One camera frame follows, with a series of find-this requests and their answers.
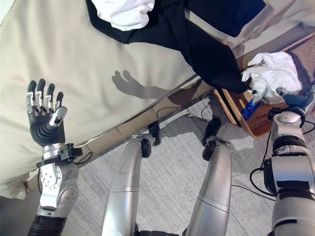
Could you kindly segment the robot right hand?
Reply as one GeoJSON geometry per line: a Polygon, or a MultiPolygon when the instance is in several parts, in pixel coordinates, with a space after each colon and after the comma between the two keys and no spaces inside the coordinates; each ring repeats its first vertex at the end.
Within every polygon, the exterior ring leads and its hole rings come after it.
{"type": "Polygon", "coordinates": [[[279,87],[275,92],[269,94],[267,89],[264,92],[258,92],[254,89],[249,90],[253,95],[253,98],[246,104],[246,108],[254,110],[262,102],[265,104],[280,104],[285,102],[289,106],[298,106],[305,108],[315,98],[315,87],[312,86],[309,90],[300,90],[297,92],[291,92],[283,87],[279,87]]]}

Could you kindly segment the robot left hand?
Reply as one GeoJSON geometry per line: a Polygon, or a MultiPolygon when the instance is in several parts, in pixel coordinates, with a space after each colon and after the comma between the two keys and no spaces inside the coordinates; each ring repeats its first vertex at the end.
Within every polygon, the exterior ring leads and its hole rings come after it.
{"type": "Polygon", "coordinates": [[[67,108],[62,105],[63,93],[60,91],[54,101],[55,85],[50,83],[46,93],[45,85],[44,79],[32,80],[26,95],[30,133],[41,147],[65,143],[63,119],[67,113],[67,108]]]}

